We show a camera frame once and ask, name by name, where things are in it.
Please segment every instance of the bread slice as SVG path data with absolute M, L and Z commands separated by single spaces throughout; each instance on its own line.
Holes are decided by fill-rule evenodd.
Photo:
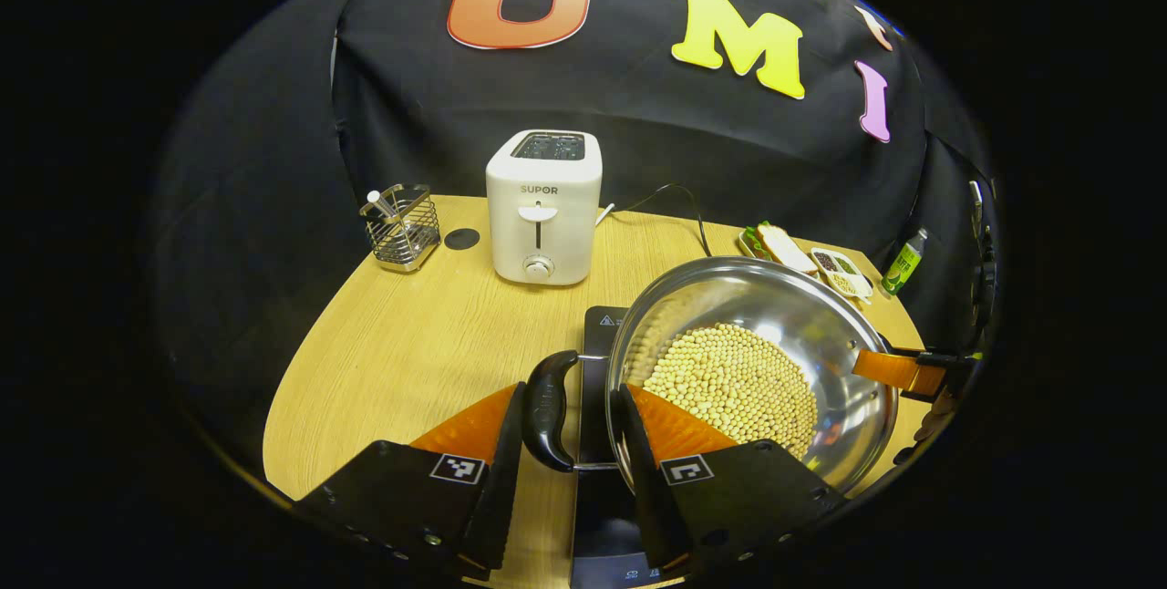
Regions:
M 818 266 L 810 260 L 810 257 L 806 257 L 803 250 L 798 248 L 795 240 L 791 240 L 790 236 L 787 234 L 785 229 L 775 227 L 774 224 L 759 224 L 757 237 L 762 239 L 767 252 L 770 252 L 770 257 L 774 257 L 778 264 L 798 269 L 799 273 L 811 274 L 811 276 L 818 273 Z

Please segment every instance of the yellow letter m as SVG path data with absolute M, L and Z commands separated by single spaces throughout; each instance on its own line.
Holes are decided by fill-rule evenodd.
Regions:
M 693 65 L 720 69 L 724 58 L 713 48 L 714 34 L 721 37 L 729 65 L 739 77 L 745 77 L 766 52 L 766 63 L 757 70 L 759 82 L 792 98 L 806 93 L 798 82 L 802 29 L 791 21 L 767 12 L 753 26 L 746 26 L 729 0 L 689 0 L 685 41 L 672 45 L 672 56 Z

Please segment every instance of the green bottle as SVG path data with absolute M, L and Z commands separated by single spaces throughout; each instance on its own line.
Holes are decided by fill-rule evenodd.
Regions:
M 915 272 L 916 266 L 920 265 L 921 258 L 924 257 L 924 244 L 928 240 L 927 229 L 920 229 L 916 236 L 913 236 L 911 240 L 908 240 L 900 250 L 900 255 L 892 261 L 890 268 L 887 269 L 887 274 L 883 274 L 883 281 L 880 281 L 880 287 L 888 295 L 895 295 L 900 293 L 901 287 L 904 282 L 908 282 L 908 278 Z

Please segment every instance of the black circular coaster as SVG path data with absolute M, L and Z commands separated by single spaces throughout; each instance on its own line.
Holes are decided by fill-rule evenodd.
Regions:
M 478 245 L 478 232 L 474 231 L 474 229 L 456 229 L 446 234 L 446 247 L 471 248 L 474 245 Z

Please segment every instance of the wooden table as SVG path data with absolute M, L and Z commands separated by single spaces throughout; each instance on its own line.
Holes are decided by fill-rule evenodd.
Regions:
M 412 274 L 379 268 L 366 257 L 341 287 L 280 381 L 264 432 L 267 479 L 302 498 L 368 443 L 407 443 L 462 407 L 516 381 L 560 349 L 579 349 L 588 307 L 628 307 L 655 278 L 703 257 L 696 220 L 614 212 L 596 229 L 592 273 L 575 286 L 525 286 L 499 280 L 490 260 L 487 199 L 441 197 L 442 232 L 476 229 L 475 247 L 438 248 Z M 705 224 L 715 255 L 740 255 L 741 227 Z M 797 240 L 802 248 L 834 248 Z M 864 253 L 838 248 L 879 281 Z M 899 299 L 879 290 L 855 307 L 888 341 L 922 349 Z M 574 451 L 579 381 L 569 371 L 564 443 Z M 901 399 L 887 451 L 869 485 L 913 444 L 928 407 Z M 511 532 L 503 568 L 488 586 L 567 587 L 574 476 L 552 471 L 522 453 Z

